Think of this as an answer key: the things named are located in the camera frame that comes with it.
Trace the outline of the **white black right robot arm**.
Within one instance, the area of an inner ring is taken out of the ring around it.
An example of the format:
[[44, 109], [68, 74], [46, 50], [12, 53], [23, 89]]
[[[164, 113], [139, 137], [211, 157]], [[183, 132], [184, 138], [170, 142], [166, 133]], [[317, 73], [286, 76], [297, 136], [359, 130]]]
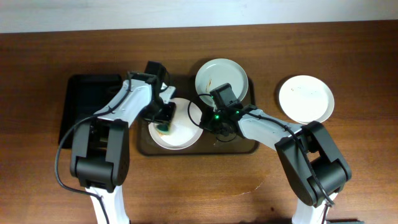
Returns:
[[248, 105], [243, 109], [209, 109], [202, 115], [200, 127], [213, 134], [235, 133], [277, 152], [298, 198], [292, 223], [326, 223], [334, 199], [352, 177], [334, 140], [317, 121], [292, 124]]

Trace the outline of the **grey-white plate top stained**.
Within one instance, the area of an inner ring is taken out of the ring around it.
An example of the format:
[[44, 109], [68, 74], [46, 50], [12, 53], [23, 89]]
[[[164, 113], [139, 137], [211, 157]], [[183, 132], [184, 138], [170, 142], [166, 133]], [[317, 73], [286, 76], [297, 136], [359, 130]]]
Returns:
[[242, 101], [248, 92], [248, 76], [236, 62], [218, 58], [205, 63], [195, 77], [195, 89], [198, 94], [209, 94], [211, 90], [229, 83], [232, 91]]

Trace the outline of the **white plate bottom stained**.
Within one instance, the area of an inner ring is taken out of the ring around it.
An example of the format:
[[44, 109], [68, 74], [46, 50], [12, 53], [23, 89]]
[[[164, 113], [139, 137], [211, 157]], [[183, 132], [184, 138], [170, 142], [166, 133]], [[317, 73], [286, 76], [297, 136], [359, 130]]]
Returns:
[[189, 100], [184, 98], [173, 98], [171, 102], [176, 104], [176, 110], [172, 119], [170, 129], [161, 133], [156, 124], [148, 125], [151, 138], [162, 148], [169, 150], [181, 150], [194, 144], [201, 136], [203, 130], [195, 126], [188, 117]]

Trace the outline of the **white plate stained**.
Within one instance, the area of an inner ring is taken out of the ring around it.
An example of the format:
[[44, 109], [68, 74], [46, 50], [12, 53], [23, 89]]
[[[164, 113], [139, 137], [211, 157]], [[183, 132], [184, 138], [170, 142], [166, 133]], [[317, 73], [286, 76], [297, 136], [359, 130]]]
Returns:
[[297, 75], [286, 80], [278, 93], [282, 111], [293, 121], [308, 124], [326, 121], [335, 108], [331, 89], [318, 78]]
[[201, 136], [203, 130], [195, 126], [188, 117], [189, 100], [184, 98], [173, 98], [171, 102], [176, 104], [176, 110], [172, 119], [170, 129], [161, 133], [156, 124], [148, 125], [151, 138], [162, 148], [169, 150], [181, 150], [194, 144]]

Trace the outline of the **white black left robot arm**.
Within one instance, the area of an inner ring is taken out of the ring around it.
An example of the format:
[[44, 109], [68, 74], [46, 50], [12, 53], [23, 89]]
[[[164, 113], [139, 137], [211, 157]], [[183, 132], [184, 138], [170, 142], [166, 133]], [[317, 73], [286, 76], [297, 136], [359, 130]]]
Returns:
[[71, 175], [92, 199], [98, 223], [129, 223], [122, 184], [129, 170], [129, 128], [136, 118], [169, 124], [176, 88], [155, 76], [130, 78], [110, 102], [73, 129]]

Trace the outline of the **green yellow sponge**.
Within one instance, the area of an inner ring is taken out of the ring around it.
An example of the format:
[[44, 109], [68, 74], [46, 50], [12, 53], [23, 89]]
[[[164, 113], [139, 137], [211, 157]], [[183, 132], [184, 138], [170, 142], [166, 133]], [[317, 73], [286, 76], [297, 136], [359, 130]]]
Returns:
[[155, 129], [159, 134], [162, 135], [169, 135], [170, 134], [170, 129], [171, 125], [170, 124], [156, 124]]

